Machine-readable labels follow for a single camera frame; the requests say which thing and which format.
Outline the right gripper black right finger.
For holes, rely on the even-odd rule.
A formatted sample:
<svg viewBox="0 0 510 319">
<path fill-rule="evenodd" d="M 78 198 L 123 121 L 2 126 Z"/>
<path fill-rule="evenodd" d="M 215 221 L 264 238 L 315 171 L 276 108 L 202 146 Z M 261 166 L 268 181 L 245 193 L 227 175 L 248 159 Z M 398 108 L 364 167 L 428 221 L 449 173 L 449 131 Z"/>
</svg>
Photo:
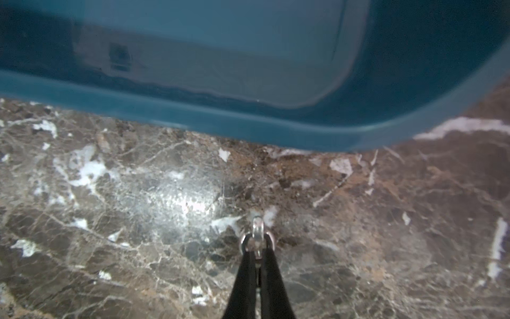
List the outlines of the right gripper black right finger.
<svg viewBox="0 0 510 319">
<path fill-rule="evenodd" d="M 262 319 L 296 319 L 272 249 L 262 251 L 260 298 Z"/>
</svg>

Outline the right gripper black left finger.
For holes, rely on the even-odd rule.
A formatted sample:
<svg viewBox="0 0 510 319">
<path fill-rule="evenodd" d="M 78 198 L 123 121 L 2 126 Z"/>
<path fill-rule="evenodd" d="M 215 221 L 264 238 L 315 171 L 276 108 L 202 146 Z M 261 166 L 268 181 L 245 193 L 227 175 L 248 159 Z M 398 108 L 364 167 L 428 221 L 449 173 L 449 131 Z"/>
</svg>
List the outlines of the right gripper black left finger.
<svg viewBox="0 0 510 319">
<path fill-rule="evenodd" d="M 256 257 L 252 251 L 245 251 L 222 319 L 254 319 L 256 289 Z"/>
</svg>

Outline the silver wing nut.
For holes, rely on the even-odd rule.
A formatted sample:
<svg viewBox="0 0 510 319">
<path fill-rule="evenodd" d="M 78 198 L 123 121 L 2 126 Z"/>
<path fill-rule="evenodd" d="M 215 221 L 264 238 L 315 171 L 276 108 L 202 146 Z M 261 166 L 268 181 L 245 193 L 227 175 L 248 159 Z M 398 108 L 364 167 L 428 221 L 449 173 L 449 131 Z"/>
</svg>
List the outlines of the silver wing nut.
<svg viewBox="0 0 510 319">
<path fill-rule="evenodd" d="M 276 239 L 269 228 L 266 227 L 264 219 L 256 216 L 252 219 L 250 229 L 243 233 L 239 242 L 240 253 L 254 253 L 256 260 L 262 260 L 264 250 L 276 250 Z"/>
</svg>

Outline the teal plastic storage box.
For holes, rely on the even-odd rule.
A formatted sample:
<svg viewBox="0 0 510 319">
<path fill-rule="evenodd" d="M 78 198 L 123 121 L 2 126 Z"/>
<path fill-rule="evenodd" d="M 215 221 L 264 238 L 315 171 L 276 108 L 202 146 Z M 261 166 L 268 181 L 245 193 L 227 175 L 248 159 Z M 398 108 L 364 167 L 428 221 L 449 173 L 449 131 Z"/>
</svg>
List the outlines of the teal plastic storage box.
<svg viewBox="0 0 510 319">
<path fill-rule="evenodd" d="M 302 150 L 407 140 L 508 74 L 508 1 L 1 2 L 2 95 Z"/>
</svg>

